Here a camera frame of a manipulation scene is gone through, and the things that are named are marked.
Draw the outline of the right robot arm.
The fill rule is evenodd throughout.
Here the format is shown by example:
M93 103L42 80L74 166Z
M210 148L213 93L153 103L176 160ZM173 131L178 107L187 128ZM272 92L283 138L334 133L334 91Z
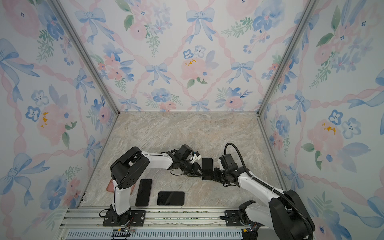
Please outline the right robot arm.
M228 223L243 225L244 233L255 233L260 226L265 226L273 229L281 240L314 239L315 224L295 191L275 188L243 167L233 171L215 168L212 180L225 187L234 185L247 190L267 205L257 207L255 201L249 200L239 206L237 214L226 211L220 217Z

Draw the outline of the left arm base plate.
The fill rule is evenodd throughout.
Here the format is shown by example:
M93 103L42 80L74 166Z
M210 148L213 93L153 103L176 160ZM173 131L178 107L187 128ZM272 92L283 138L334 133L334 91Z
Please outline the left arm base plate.
M145 216L146 211L143 210L128 210L120 216L115 211L108 210L104 216L103 227L142 227Z

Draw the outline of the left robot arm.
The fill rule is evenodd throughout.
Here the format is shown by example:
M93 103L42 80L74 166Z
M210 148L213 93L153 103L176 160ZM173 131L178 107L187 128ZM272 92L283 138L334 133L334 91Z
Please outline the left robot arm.
M139 180L147 169L179 169L183 175L202 177L203 170L198 161L202 159L199 152L195 152L188 145L162 153L148 153L132 147L115 162L110 170L114 185L114 202L112 211L118 217L128 213L131 209L131 187Z

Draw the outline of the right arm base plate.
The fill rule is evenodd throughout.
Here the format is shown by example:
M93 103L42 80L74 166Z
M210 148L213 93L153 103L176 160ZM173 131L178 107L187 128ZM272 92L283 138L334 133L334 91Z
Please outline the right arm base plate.
M250 224L244 210L226 210L224 211L224 221L227 227L246 227Z

